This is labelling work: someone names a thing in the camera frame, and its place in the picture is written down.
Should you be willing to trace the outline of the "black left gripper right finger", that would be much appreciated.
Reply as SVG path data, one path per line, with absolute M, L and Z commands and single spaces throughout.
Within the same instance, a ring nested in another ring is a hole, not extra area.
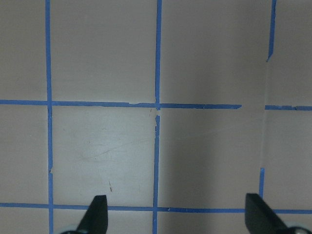
M 254 193 L 245 196 L 245 225 L 250 234 L 293 233 L 260 195 Z

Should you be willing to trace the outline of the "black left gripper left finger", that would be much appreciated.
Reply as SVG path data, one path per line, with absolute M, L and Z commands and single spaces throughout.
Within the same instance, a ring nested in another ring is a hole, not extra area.
M 107 197 L 106 195 L 97 195 L 93 198 L 88 210 L 76 228 L 76 232 L 79 234 L 106 234 L 107 230 Z

